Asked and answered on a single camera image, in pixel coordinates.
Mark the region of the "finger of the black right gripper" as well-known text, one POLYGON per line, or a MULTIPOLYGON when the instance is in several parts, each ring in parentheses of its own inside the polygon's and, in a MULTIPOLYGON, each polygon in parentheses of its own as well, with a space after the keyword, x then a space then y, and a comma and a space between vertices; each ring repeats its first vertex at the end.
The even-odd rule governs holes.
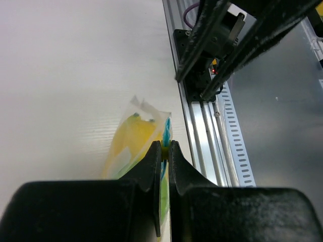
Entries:
POLYGON ((232 73, 278 44, 320 3, 307 0, 269 1, 237 48, 220 67, 219 73, 201 93, 202 100, 210 100, 232 73))
POLYGON ((184 49, 177 69, 175 79, 182 82, 197 62, 207 43, 211 40, 212 32, 220 26, 230 3, 228 1, 205 1, 201 14, 195 24, 188 43, 184 49))

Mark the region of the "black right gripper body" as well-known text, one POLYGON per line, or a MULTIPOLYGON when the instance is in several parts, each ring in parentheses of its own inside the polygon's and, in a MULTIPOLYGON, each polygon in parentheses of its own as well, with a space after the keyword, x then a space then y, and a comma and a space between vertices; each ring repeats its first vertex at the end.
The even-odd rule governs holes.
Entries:
POLYGON ((196 18, 196 51, 202 58, 227 58, 238 44, 246 14, 230 11, 231 5, 199 5, 196 18))

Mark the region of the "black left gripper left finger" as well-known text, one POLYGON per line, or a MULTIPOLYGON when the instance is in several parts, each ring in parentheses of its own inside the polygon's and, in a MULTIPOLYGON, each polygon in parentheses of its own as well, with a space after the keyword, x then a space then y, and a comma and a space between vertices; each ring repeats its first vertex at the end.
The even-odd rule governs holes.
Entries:
POLYGON ((117 180, 33 181, 12 196, 1 241, 156 241, 162 148, 117 180))

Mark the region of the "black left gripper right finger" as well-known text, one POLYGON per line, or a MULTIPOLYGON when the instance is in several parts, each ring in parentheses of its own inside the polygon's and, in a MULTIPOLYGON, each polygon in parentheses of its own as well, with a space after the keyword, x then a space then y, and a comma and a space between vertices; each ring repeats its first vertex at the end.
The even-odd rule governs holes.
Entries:
POLYGON ((172 241, 322 241, 310 200, 289 188, 219 187, 169 146, 172 241))

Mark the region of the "green fake fruit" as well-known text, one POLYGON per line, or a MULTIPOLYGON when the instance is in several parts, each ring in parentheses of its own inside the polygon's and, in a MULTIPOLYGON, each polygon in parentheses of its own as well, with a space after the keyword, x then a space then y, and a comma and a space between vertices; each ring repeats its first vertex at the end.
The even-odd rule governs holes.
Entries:
MULTIPOLYGON (((132 163, 130 163, 129 161, 122 161, 118 164, 112 164, 106 172, 106 178, 120 178, 139 162, 139 160, 132 163)), ((169 210, 168 175, 166 174, 168 168, 165 160, 163 160, 161 163, 160 223, 164 224, 169 210)))

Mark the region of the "yellow fake banana bunch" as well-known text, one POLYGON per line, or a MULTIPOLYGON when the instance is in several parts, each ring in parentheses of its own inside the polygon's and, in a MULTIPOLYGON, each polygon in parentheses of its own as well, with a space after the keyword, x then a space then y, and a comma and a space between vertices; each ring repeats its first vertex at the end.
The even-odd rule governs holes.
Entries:
POLYGON ((138 113, 129 116, 114 134, 103 169, 103 178, 106 178, 106 172, 112 164, 122 161, 132 163, 143 159, 151 143, 162 140, 162 136, 160 126, 154 120, 144 120, 138 113))

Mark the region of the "clear zip top bag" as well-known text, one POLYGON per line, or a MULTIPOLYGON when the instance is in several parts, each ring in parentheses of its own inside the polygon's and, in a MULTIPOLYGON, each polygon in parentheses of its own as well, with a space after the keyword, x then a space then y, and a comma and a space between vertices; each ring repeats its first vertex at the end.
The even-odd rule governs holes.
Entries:
POLYGON ((103 178, 109 241, 160 241, 169 211, 171 113, 133 97, 113 136, 103 178))

